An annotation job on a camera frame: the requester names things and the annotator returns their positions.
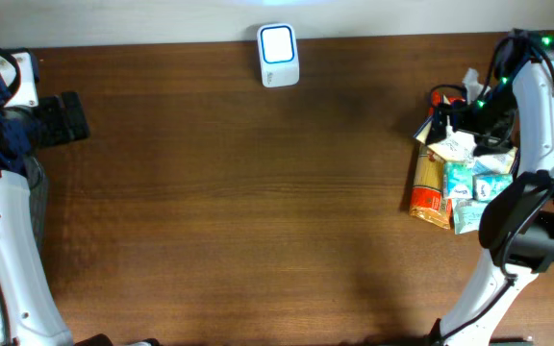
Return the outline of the cream yellow snack bag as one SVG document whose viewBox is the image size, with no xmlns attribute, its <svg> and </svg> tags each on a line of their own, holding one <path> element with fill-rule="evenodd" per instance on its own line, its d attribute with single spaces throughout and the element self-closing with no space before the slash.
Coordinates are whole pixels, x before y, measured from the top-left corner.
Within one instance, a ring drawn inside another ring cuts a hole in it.
<svg viewBox="0 0 554 346">
<path fill-rule="evenodd" d="M 454 133 L 451 129 L 447 129 L 446 139 L 438 143 L 426 144 L 431 127 L 432 119 L 427 118 L 416 131 L 414 138 L 444 161 L 464 162 L 474 175 L 511 174 L 515 171 L 516 147 L 504 154 L 489 154 L 475 157 L 473 151 L 476 145 L 472 134 L 463 132 Z"/>
</svg>

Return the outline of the teal tissue pack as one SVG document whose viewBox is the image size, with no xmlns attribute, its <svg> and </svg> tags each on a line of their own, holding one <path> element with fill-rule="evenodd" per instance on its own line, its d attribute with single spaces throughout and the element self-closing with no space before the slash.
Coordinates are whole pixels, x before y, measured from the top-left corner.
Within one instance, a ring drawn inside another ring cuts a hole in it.
<svg viewBox="0 0 554 346">
<path fill-rule="evenodd" d="M 473 198 L 490 202 L 513 182 L 509 174 L 487 174 L 473 177 Z"/>
<path fill-rule="evenodd" d="M 446 199 L 473 198 L 473 174 L 465 163 L 448 161 L 444 164 L 443 197 Z"/>
</svg>

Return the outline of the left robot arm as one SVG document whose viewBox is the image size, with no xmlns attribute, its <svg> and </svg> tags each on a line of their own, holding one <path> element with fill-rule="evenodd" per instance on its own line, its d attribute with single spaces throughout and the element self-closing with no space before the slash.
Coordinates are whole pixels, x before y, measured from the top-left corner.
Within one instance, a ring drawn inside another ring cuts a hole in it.
<svg viewBox="0 0 554 346">
<path fill-rule="evenodd" d="M 38 61 L 0 48 L 0 345 L 70 345 L 38 252 L 31 203 L 46 179 L 38 149 L 83 140 L 90 131 L 79 95 L 37 95 Z"/>
</svg>

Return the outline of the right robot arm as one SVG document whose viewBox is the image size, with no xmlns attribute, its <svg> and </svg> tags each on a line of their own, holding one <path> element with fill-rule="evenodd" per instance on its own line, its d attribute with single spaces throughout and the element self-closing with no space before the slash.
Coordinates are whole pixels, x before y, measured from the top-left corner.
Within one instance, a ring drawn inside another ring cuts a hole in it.
<svg viewBox="0 0 554 346">
<path fill-rule="evenodd" d="M 513 29 L 495 46 L 486 78 L 496 85 L 473 96 L 461 86 L 463 100 L 431 107 L 425 141 L 469 134 L 482 156 L 508 152 L 518 134 L 517 172 L 485 208 L 476 270 L 429 345 L 491 345 L 516 297 L 554 263 L 554 36 Z"/>
</svg>

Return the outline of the teal wipes packet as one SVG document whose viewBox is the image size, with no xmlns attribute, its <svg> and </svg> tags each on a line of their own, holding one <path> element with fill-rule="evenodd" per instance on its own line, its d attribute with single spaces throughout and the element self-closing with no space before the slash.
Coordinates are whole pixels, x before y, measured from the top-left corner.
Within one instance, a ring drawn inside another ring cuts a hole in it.
<svg viewBox="0 0 554 346">
<path fill-rule="evenodd" d="M 476 200 L 455 199 L 453 201 L 453 222 L 455 234 L 478 231 L 488 203 Z"/>
</svg>

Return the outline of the orange spaghetti packet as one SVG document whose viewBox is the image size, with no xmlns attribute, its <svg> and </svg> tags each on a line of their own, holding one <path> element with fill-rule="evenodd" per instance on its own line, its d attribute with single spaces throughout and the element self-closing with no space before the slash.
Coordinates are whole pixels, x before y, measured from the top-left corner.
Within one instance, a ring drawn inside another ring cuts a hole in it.
<svg viewBox="0 0 554 346">
<path fill-rule="evenodd" d="M 433 117 L 429 109 L 427 118 Z M 420 143 L 413 178 L 409 214 L 440 228 L 451 229 L 452 202 L 443 197 L 445 161 Z"/>
</svg>

